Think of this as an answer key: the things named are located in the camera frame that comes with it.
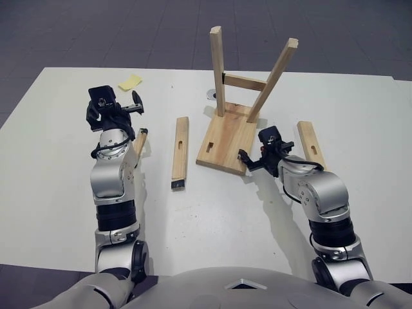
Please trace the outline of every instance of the wooden board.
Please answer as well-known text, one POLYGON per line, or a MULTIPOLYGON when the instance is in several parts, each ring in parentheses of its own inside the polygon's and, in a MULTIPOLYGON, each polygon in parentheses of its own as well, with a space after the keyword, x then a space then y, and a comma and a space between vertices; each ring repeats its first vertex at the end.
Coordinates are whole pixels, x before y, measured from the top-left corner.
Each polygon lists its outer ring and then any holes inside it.
POLYGON ((321 148, 317 142, 315 129, 310 121, 299 121, 297 123, 297 130, 301 137, 304 155, 308 161, 322 164, 326 171, 326 164, 323 159, 321 148))
POLYGON ((147 129, 140 129, 139 133, 136 136, 135 141, 133 142, 133 148, 135 149, 137 158, 140 158, 140 155, 142 154, 142 149, 143 149, 144 143, 146 142, 146 138, 147 138, 147 129))
POLYGON ((283 71, 286 69, 290 59, 295 53, 298 45, 298 40, 294 38, 289 38, 285 47, 283 48, 281 55, 277 59, 275 66, 273 67, 270 75, 266 81, 266 86, 263 91, 257 97, 255 103, 250 110, 250 115, 247 118, 247 122, 255 122, 258 118, 258 113, 262 108, 263 104, 266 102, 266 99, 269 97, 269 94, 272 92, 277 81, 281 78, 283 71))
POLYGON ((266 82, 262 80, 249 79, 247 77, 236 76, 226 73, 224 74, 223 83, 229 86, 235 86, 258 91, 262 91, 266 86, 266 82))
POLYGON ((223 116, 225 112, 225 85, 223 85, 223 72, 225 66, 223 64, 223 43, 221 40, 221 26, 216 26, 211 29, 211 50, 212 64, 214 74, 214 87, 216 90, 216 102, 218 105, 218 115, 223 116))
POLYGON ((176 180, 186 179, 188 146, 189 117, 180 117, 176 119, 176 137, 174 139, 172 182, 176 180))
POLYGON ((249 112, 250 107, 228 102, 223 117, 215 110, 196 163, 244 175, 246 165, 238 160, 238 152, 239 149, 250 152, 256 131, 256 122, 246 122, 249 112))

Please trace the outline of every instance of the floor tile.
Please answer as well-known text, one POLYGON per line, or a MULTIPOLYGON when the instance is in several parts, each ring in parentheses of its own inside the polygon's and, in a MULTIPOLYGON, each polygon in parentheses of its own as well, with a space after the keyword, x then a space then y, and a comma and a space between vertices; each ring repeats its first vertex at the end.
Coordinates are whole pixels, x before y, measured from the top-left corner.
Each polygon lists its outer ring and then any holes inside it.
POLYGON ((69 50, 61 60, 61 66, 99 68, 103 65, 107 53, 107 50, 69 50))
POLYGON ((297 51, 289 65, 287 72, 333 73, 328 59, 324 55, 307 55, 297 51))
POLYGON ((77 38, 71 48, 75 50, 104 50, 109 49, 120 28, 105 26, 88 26, 77 38))
MULTIPOLYGON (((238 45, 236 42, 236 32, 222 29, 222 42, 223 51, 225 52, 237 52, 238 45)), ((198 33, 196 36, 196 53, 209 53, 211 54, 211 39, 209 33, 198 33)))
POLYGON ((229 15, 214 15, 200 13, 198 33, 209 33, 212 27, 221 26, 223 31, 235 31, 235 17, 233 12, 229 15))
POLYGON ((273 30, 238 30, 240 53, 278 51, 280 44, 273 30))
POLYGON ((48 30, 33 40, 33 50, 69 50, 79 37, 80 30, 48 30))
POLYGON ((270 51, 239 53, 239 69, 242 71, 272 71, 278 56, 279 54, 270 51))
POLYGON ((10 113, 0 113, 0 128, 5 124, 7 118, 10 116, 10 113))
POLYGON ((185 69, 192 68, 193 51, 157 51, 149 56, 147 68, 149 69, 185 69))
POLYGON ((196 29, 159 29, 154 40, 153 50, 160 52, 169 51, 192 51, 194 49, 194 39, 196 29))
POLYGON ((331 35, 319 39, 327 56, 364 57, 365 53, 351 35, 331 35))
POLYGON ((33 78, 9 78, 0 80, 0 93, 2 96, 0 113, 11 113, 33 82, 33 78))
POLYGON ((381 35, 359 35, 355 40, 371 59, 404 60, 393 42, 381 35))
POLYGON ((398 80, 412 80, 412 62, 372 59, 379 75, 392 76, 398 80))
MULTIPOLYGON (((224 53, 225 71, 239 70, 238 53, 224 53)), ((212 56, 209 53, 194 53, 192 69, 213 70, 212 56)))
POLYGON ((157 28, 124 28, 119 31, 112 48, 121 50, 151 50, 157 28))
POLYGON ((7 78, 26 54, 26 51, 0 50, 0 79, 7 78))
POLYGON ((103 66, 107 68, 145 68, 149 59, 149 51, 110 50, 103 66))
POLYGON ((246 10, 236 10, 235 21, 238 29, 272 29, 272 20, 266 6, 253 6, 246 10))
POLYGON ((366 56, 347 57, 345 55, 327 55, 326 58, 328 58, 334 73, 362 75, 376 75, 378 73, 377 69, 366 56))
POLYGON ((14 68, 9 77, 34 78, 47 66, 59 66, 66 51, 34 50, 26 54, 20 63, 14 68))

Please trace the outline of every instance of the wooden stick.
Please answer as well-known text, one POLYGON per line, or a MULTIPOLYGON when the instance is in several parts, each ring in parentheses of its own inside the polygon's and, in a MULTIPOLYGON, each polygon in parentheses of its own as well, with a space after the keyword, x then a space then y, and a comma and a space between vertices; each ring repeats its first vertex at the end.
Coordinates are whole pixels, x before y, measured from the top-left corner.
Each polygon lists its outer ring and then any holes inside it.
POLYGON ((187 148, 189 145, 189 117, 176 120, 176 137, 174 139, 172 190, 185 188, 187 176, 187 148))
POLYGON ((323 159, 321 148, 317 142, 314 127, 310 121, 299 121, 297 130, 301 137, 304 155, 308 161, 322 164, 326 171, 326 164, 323 159))
POLYGON ((286 66, 288 65, 290 59, 292 58, 292 55, 296 51, 297 44, 298 44, 297 39, 289 38, 288 42, 283 48, 283 51, 281 52, 281 55, 279 56, 279 58, 277 59, 275 63, 275 66, 272 72, 270 72, 270 75, 266 81, 267 83, 266 87, 259 94, 255 103, 253 104, 253 107, 250 110, 249 117, 247 118, 247 122, 256 121, 256 116, 258 115, 266 99, 269 97, 270 92, 273 90, 274 86, 276 85, 283 71, 286 69, 286 66))
POLYGON ((246 88, 251 90, 263 91, 266 82, 257 79, 248 79, 247 77, 224 74, 223 83, 229 86, 246 88))
POLYGON ((216 101, 218 103, 218 116, 225 114, 225 85, 223 85, 223 43, 221 40, 221 26, 211 29, 212 63, 214 72, 214 87, 216 88, 216 101))
POLYGON ((147 132, 147 129, 141 128, 136 136, 135 141, 133 142, 133 148, 138 158, 140 158, 140 155, 142 154, 142 149, 147 138, 147 132))

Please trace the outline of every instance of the wooden piece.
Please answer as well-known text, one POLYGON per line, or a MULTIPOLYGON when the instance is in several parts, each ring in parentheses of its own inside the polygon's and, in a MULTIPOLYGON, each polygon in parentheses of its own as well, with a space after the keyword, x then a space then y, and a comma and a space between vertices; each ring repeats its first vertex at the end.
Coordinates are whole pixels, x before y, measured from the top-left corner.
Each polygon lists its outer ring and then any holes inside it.
POLYGON ((249 113, 250 107, 233 103, 226 103, 223 117, 219 117, 215 111, 196 163, 244 175, 246 165, 238 160, 239 149, 250 153, 256 130, 256 122, 246 122, 249 113))
POLYGON ((172 168, 172 189, 183 189, 187 176, 187 148, 189 146, 189 117, 176 119, 176 136, 172 168))
POLYGON ((297 130, 301 137, 304 155, 308 161, 322 164, 326 171, 326 164, 323 159, 321 148, 317 142, 314 127, 310 121, 299 121, 297 130))
POLYGON ((224 76, 225 77, 223 79, 223 83, 229 86, 235 86, 258 91, 263 91, 266 86, 266 82, 258 79, 248 79, 247 77, 236 76, 226 73, 224 76))
POLYGON ((144 143, 146 142, 146 137, 147 137, 147 129, 140 129, 139 133, 136 136, 135 141, 133 142, 133 148, 138 158, 140 158, 140 155, 142 154, 142 149, 143 149, 144 143))
POLYGON ((292 55, 297 49, 298 41, 297 39, 289 38, 288 42, 286 43, 281 55, 277 59, 275 66, 270 72, 270 75, 266 81, 266 87, 264 90, 259 94, 255 103, 253 104, 252 109, 250 110, 250 115, 247 118, 247 122, 256 122, 257 115, 262 108, 263 104, 265 103, 266 99, 269 97, 270 92, 273 90, 274 86, 276 85, 277 81, 279 80, 280 76, 282 75, 283 71, 286 69, 292 55))
POLYGON ((218 116, 225 113, 225 85, 223 85, 223 43, 221 40, 221 26, 211 29, 212 63, 214 72, 214 87, 216 89, 216 102, 218 104, 218 116))

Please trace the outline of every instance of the cable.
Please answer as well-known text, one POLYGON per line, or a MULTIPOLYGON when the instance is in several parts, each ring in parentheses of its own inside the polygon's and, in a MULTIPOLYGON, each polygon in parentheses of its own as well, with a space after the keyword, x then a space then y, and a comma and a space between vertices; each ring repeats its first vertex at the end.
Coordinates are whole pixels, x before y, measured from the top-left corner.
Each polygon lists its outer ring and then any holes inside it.
POLYGON ((317 162, 313 162, 313 161, 301 161, 301 160, 293 160, 293 159, 289 159, 286 157, 286 155, 284 153, 282 153, 281 151, 277 151, 276 153, 286 162, 290 162, 290 163, 295 163, 295 164, 308 164, 308 165, 313 165, 316 166, 316 169, 323 171, 324 167, 322 166, 322 164, 319 164, 317 162))
POLYGON ((285 186, 283 186, 283 192, 286 194, 286 196, 288 198, 290 198, 292 201, 295 201, 296 203, 301 204, 301 201, 299 201, 297 198, 294 198, 292 195, 290 195, 289 193, 287 193, 285 186))
POLYGON ((124 144, 128 143, 130 141, 130 137, 127 137, 123 142, 119 143, 119 144, 115 144, 115 145, 109 145, 109 146, 104 146, 104 147, 100 147, 100 143, 97 144, 97 147, 95 150, 93 150, 90 155, 93 159, 96 159, 97 157, 97 153, 101 150, 106 150, 106 149, 111 149, 111 148, 117 148, 120 146, 123 146, 124 144))

